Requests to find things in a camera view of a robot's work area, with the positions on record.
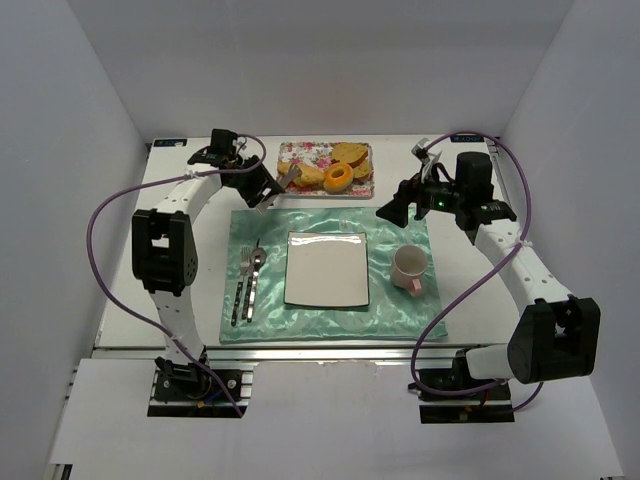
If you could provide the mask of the metal serving tongs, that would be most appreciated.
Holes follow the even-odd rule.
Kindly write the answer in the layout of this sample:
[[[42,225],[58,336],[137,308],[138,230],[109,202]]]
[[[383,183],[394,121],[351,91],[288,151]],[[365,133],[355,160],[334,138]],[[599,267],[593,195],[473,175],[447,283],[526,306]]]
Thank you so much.
[[[276,198],[286,191],[287,186],[300,175],[300,168],[295,164],[291,165],[288,172],[276,182],[277,188],[269,187],[264,191],[263,199],[255,209],[260,214],[263,214],[270,206],[273,205]]]

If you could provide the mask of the long yellow bread loaf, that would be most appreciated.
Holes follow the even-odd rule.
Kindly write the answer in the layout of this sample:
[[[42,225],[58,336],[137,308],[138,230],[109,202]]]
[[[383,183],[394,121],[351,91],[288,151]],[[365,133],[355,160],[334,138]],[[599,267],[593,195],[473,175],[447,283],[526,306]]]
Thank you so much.
[[[291,180],[291,183],[300,188],[305,187],[321,187],[324,183],[324,172],[313,166],[306,165],[305,163],[295,162],[279,162],[277,164],[278,173],[286,175],[292,167],[296,167],[299,170],[299,174]]]

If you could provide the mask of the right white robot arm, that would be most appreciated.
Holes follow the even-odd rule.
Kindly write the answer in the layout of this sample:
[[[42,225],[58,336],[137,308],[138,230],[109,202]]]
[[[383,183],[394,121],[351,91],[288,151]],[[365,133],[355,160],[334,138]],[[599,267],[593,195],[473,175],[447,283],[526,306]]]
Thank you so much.
[[[475,347],[456,354],[448,374],[424,380],[414,373],[413,387],[441,397],[470,396],[516,379],[522,384],[590,375],[595,367],[601,311],[591,298],[579,298],[562,285],[525,242],[509,205],[494,196],[488,155],[458,154],[449,175],[431,161],[399,184],[377,217],[404,228],[409,207],[415,219],[430,211],[451,213],[456,225],[492,264],[469,288],[474,293],[499,276],[520,315],[506,344]]]

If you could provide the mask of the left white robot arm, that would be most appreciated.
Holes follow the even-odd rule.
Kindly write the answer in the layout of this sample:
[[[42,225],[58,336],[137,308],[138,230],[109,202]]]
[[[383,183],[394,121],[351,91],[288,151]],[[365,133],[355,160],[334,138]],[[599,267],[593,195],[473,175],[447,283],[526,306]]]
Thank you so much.
[[[208,146],[187,161],[185,175],[158,204],[134,212],[132,270],[149,293],[165,336],[164,359],[190,366],[202,361],[205,345],[197,331],[190,287],[199,267],[193,224],[223,188],[262,212],[284,192],[263,165],[264,156],[241,153],[241,134],[214,129]]]

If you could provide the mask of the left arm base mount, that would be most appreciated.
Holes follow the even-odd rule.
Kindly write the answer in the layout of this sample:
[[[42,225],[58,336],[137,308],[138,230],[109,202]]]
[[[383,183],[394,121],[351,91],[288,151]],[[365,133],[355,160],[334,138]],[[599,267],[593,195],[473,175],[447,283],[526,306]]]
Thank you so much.
[[[246,411],[241,396],[242,370],[215,370],[219,383],[194,364],[177,365],[157,357],[155,367],[148,417],[239,418],[224,390],[242,413]]]

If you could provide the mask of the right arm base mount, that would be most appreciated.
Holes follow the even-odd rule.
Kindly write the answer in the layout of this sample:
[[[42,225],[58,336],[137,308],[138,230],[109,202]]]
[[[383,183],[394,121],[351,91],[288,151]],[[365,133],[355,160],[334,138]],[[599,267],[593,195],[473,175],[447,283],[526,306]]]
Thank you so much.
[[[454,392],[454,395],[436,395],[427,392],[416,382],[408,390],[419,399],[422,424],[490,424],[515,421],[511,391],[507,384],[484,389],[472,394],[459,390],[485,387],[489,380],[473,379],[465,359],[456,358],[449,368],[423,368],[417,371],[420,381],[433,390]]]

